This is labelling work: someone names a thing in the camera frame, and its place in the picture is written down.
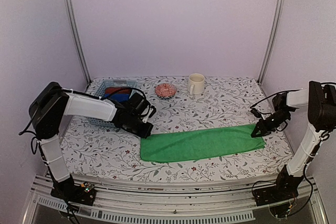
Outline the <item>green microfibre towel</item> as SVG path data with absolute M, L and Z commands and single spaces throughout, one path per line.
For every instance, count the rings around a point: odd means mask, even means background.
M 187 132 L 154 134 L 141 139 L 140 158 L 146 162 L 193 161 L 259 150 L 262 137 L 251 137 L 255 126 L 241 125 Z

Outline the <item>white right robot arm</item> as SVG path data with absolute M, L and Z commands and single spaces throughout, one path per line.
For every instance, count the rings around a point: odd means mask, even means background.
M 307 109 L 307 130 L 285 168 L 292 177 L 304 175 L 321 144 L 335 130 L 335 83 L 309 81 L 305 89 L 280 91 L 250 107 L 250 112 L 259 119 L 251 137 L 279 132 L 279 127 L 288 125 L 291 114 L 299 108 Z

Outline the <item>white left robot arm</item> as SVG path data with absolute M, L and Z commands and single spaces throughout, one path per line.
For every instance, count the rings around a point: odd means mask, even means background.
M 57 190 L 67 200 L 78 195 L 78 188 L 67 179 L 70 172 L 60 147 L 59 128 L 64 116 L 84 116 L 112 123 L 140 138 L 150 136 L 153 124 L 148 122 L 156 113 L 155 106 L 147 100 L 144 92 L 134 92 L 123 102 L 111 94 L 97 97 L 62 88 L 57 82 L 50 82 L 29 107 L 31 124 L 44 156 L 44 162 L 58 182 Z

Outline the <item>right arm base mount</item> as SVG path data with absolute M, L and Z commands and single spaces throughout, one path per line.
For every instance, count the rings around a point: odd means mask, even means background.
M 251 193 L 257 206 L 295 199 L 298 196 L 298 186 L 302 180 L 303 175 L 300 177 L 290 175 L 285 165 L 278 174 L 274 185 L 252 189 Z

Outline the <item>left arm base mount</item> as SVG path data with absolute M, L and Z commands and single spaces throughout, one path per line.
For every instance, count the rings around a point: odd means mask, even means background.
M 74 202 L 82 205 L 93 206 L 97 191 L 95 185 L 83 182 L 76 185 L 72 176 L 63 182 L 53 181 L 50 195 L 62 199 L 64 202 Z

